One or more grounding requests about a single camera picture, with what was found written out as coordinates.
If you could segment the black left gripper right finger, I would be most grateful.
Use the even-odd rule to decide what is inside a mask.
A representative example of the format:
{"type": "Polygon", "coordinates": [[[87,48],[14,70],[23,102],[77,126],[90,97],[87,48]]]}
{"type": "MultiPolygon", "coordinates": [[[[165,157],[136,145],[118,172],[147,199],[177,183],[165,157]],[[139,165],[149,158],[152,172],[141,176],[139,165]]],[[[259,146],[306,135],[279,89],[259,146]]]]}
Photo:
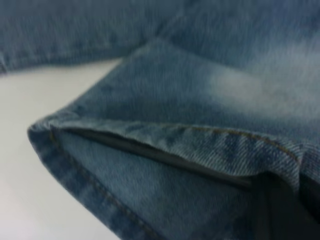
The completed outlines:
{"type": "Polygon", "coordinates": [[[320,239],[320,184],[310,177],[300,175],[300,202],[308,214],[312,217],[313,222],[304,223],[302,230],[305,240],[320,239]]]}

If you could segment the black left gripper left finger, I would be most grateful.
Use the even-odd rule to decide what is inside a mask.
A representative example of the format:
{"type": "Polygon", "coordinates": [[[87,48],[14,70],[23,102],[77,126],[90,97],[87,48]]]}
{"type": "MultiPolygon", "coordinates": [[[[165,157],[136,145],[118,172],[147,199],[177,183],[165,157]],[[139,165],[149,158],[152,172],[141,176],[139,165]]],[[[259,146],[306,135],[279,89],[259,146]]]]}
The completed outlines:
{"type": "Polygon", "coordinates": [[[280,177],[269,172],[255,176],[252,193],[255,240],[305,240],[310,237],[310,215],[280,177]]]}

